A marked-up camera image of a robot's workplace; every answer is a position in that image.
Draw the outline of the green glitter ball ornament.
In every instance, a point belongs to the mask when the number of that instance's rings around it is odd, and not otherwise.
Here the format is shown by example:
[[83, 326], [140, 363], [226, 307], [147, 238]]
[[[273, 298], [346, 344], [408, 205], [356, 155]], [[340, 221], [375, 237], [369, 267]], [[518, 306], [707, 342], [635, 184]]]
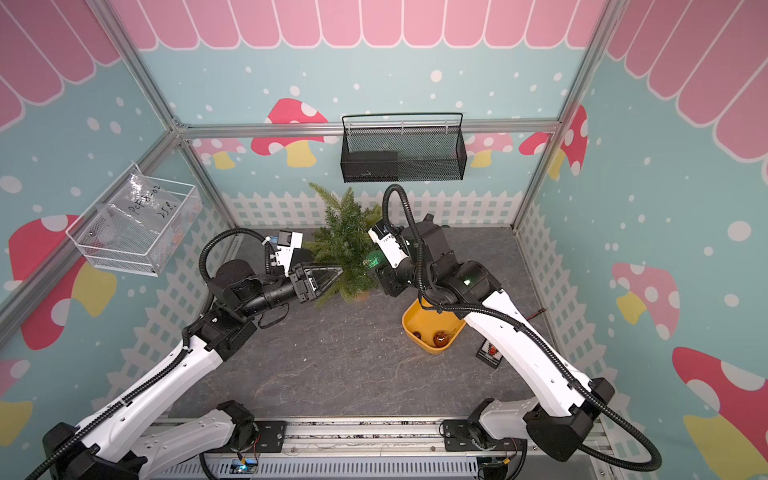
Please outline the green glitter ball ornament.
[[380, 250], [371, 251], [364, 259], [363, 265], [368, 269], [376, 269], [386, 261], [386, 256]]

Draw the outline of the yellow plastic bin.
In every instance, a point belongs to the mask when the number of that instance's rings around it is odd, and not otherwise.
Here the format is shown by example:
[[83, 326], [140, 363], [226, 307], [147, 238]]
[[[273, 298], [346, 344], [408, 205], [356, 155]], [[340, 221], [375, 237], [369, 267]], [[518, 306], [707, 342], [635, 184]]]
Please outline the yellow plastic bin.
[[[459, 319], [450, 312], [438, 313], [437, 311], [427, 310], [425, 306], [429, 303], [415, 300], [402, 315], [402, 327], [406, 335], [427, 353], [437, 355], [445, 351], [452, 345], [456, 337], [466, 326], [464, 320]], [[433, 344], [433, 335], [437, 331], [447, 331], [452, 334], [450, 344], [442, 349], [437, 349]], [[416, 338], [413, 332], [420, 332], [421, 339]]]

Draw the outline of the copper shiny ball ornament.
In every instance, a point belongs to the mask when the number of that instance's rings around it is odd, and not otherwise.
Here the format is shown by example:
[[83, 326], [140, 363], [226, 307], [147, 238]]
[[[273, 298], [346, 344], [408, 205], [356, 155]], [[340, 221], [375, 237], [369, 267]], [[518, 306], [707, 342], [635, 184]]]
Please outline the copper shiny ball ornament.
[[452, 339], [452, 334], [447, 331], [437, 331], [433, 335], [433, 344], [434, 347], [437, 349], [442, 349], [447, 347]]

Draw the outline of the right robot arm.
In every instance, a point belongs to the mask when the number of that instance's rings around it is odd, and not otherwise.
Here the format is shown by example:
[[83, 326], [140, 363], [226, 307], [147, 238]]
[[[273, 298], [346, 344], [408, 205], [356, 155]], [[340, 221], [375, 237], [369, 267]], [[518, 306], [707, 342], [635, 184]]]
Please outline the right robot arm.
[[[625, 470], [653, 472], [662, 455], [653, 442], [611, 409], [615, 394], [602, 377], [591, 379], [561, 356], [520, 313], [501, 283], [477, 261], [459, 262], [432, 215], [416, 221], [404, 188], [392, 184], [382, 199], [382, 219], [369, 236], [384, 259], [374, 267], [384, 291], [417, 291], [420, 306], [465, 321], [495, 347], [534, 396], [524, 401], [489, 399], [468, 420], [468, 432], [482, 449], [505, 438], [534, 444], [565, 462], [577, 451]], [[605, 417], [649, 454], [644, 461], [612, 457], [586, 445], [599, 417]]]

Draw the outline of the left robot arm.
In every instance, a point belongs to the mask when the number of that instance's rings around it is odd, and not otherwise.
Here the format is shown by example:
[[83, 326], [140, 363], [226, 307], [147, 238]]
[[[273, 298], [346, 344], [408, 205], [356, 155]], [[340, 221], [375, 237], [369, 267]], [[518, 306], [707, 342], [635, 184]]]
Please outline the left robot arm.
[[[207, 261], [223, 240], [236, 235], [261, 242], [266, 274], [234, 259], [211, 274]], [[45, 460], [31, 473], [38, 479], [148, 479], [194, 456], [221, 448], [241, 453], [255, 446], [260, 430], [253, 414], [230, 400], [202, 417], [161, 434], [147, 429], [187, 390], [242, 348], [259, 329], [258, 318], [293, 302], [321, 298], [343, 274], [339, 265], [296, 262], [297, 247], [272, 242], [248, 228], [213, 237], [201, 250], [199, 271], [210, 303], [184, 327], [181, 340], [132, 387], [76, 425], [59, 423], [43, 438]]]

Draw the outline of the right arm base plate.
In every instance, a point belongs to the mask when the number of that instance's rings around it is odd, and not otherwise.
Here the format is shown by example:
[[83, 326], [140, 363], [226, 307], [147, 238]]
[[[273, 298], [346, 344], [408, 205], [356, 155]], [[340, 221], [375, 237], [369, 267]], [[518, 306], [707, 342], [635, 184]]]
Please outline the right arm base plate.
[[492, 438], [478, 422], [466, 419], [443, 420], [438, 427], [447, 452], [507, 452], [521, 451], [527, 441], [516, 438]]

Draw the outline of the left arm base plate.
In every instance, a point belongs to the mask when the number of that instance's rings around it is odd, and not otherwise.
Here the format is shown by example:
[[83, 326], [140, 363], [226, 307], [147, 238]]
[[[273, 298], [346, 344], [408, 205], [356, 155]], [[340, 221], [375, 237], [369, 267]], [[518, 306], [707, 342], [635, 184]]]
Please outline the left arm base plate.
[[235, 427], [234, 433], [222, 447], [208, 450], [208, 453], [281, 453], [287, 425], [286, 421], [266, 420], [243, 423]]

